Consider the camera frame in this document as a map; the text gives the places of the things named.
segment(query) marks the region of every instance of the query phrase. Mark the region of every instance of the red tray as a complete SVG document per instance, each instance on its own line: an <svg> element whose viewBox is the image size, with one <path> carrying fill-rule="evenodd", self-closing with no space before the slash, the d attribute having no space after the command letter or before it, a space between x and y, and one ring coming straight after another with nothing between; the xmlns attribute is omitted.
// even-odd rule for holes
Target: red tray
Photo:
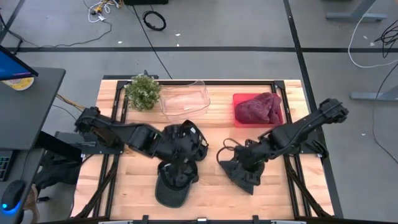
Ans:
<svg viewBox="0 0 398 224"><path fill-rule="evenodd" d="M260 95L261 93L235 93L232 97L232 102L233 102L233 114L234 114L234 125L237 128L274 128L280 124L242 124L240 123L236 117L235 117L235 107L236 105L238 105L239 103L242 103L246 100L251 100L254 97ZM278 114L279 117L279 121L281 124L284 123L284 119L282 117L282 111L279 110L276 111L276 113Z"/></svg>

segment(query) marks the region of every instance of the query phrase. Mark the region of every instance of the concrete floor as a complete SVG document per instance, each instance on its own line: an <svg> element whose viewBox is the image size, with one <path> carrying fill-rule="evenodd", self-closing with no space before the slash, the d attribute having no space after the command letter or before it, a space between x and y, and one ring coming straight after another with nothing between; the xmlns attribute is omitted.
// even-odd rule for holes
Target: concrete floor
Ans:
<svg viewBox="0 0 398 224"><path fill-rule="evenodd" d="M87 4L96 3L86 0ZM325 20L327 11L348 11L358 1L290 0L302 47L347 47L353 23ZM0 0L6 20L17 1ZM139 15L149 6L137 6ZM163 32L147 31L155 47L260 46L294 47L285 8L278 0L170 0L155 5L167 20ZM353 47L366 48L398 18L394 1L376 1L371 12L388 14L380 23L361 24ZM110 34L96 42L75 47L148 47L135 15L125 7L111 8L104 15L113 24ZM108 29L102 23L87 21L83 1L25 0L11 30L37 45L70 44L101 35ZM17 40L7 35L1 43L13 47ZM264 78L302 79L294 52L159 52L174 78ZM95 104L103 75L132 75L143 69L168 78L153 52L29 52L18 57L30 66L59 67L67 71L60 94L85 106ZM317 103L337 98L350 110L339 125L324 127L331 165L345 218L398 222L398 166L373 141L372 103L349 99L352 91L376 91L392 66L363 69L355 67L347 54L305 53L308 74ZM361 65L386 63L398 58L380 53L353 54ZM398 83L395 71L383 90ZM74 115L78 112L68 108ZM376 135L382 145L398 156L396 103L378 103ZM73 131L72 118L64 111L51 110L44 131ZM52 200L39 205L42 222L65 219L73 195L70 185L56 185L42 192Z"/></svg>

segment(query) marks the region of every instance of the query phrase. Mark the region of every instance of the green plant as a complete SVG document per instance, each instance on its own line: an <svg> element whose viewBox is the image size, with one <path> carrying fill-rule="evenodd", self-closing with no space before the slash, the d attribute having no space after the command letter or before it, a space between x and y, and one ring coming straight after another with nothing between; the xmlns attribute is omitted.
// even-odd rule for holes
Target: green plant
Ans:
<svg viewBox="0 0 398 224"><path fill-rule="evenodd" d="M131 84L125 88L131 107L138 111L152 109L160 98L159 83L143 74L132 77Z"/></svg>

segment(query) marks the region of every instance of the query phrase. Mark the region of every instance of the wooden table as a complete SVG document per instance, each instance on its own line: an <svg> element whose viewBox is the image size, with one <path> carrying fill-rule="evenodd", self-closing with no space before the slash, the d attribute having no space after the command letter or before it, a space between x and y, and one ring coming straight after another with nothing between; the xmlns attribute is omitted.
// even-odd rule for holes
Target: wooden table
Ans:
<svg viewBox="0 0 398 224"><path fill-rule="evenodd" d="M294 122L308 114L307 102L300 80L284 81ZM101 82L96 106L105 116L111 116L116 83L117 80ZM258 215L261 220L294 217L282 157L266 163L261 185L254 188L253 196L243 192L227 178L215 157L222 147L223 139L233 138L244 142L245 139L257 139L267 131L266 128L233 126L232 95L267 92L271 91L270 86L208 85L207 90L211 99L207 113L190 119L200 128L210 147L206 159L197 162L200 179L192 185L185 204L181 208L167 208L160 205L154 196L157 165L160 161L125 148L116 177L112 220L141 220L143 215L149 215L151 220L196 220L200 217L210 220L250 220L253 215ZM129 109L126 123L131 122L150 123L159 129L169 124L161 113L159 105L146 113ZM102 158L102 155L95 155L81 168L72 216L82 210L97 189ZM220 155L220 160L230 158L232 152L223 151ZM314 154L301 154L300 158L307 188L325 211L333 214L321 160ZM107 193L105 190L100 215L104 214ZM296 194L300 214L304 215L301 194L297 188Z"/></svg>

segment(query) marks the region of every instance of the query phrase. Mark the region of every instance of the monitor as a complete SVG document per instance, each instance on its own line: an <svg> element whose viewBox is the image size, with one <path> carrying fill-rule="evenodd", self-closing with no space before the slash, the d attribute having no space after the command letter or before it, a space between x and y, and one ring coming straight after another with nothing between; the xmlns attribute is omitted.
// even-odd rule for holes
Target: monitor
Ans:
<svg viewBox="0 0 398 224"><path fill-rule="evenodd" d="M0 45L0 80L37 76L38 73Z"/></svg>

